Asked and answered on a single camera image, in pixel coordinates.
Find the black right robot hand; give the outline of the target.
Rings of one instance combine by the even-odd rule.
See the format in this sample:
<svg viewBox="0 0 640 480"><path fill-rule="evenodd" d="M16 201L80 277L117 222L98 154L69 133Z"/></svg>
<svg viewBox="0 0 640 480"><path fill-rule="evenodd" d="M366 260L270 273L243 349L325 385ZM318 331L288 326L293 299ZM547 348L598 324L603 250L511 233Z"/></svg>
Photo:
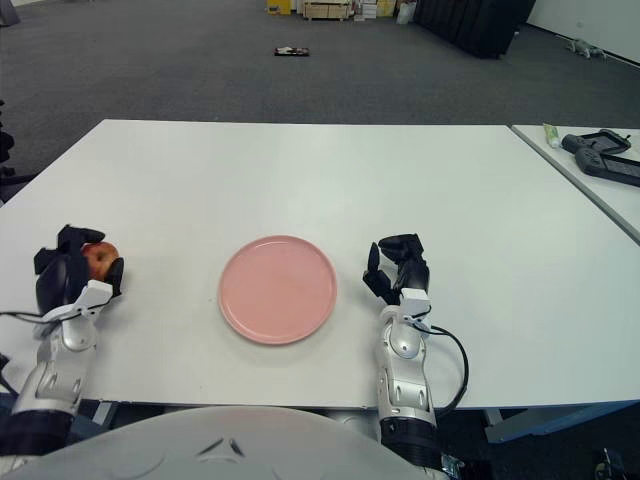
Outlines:
<svg viewBox="0 0 640 480"><path fill-rule="evenodd" d="M363 281L387 305L399 305L405 288L428 291L430 271L417 234L389 236L371 244ZM380 268L380 254L397 267L394 283Z"/></svg>

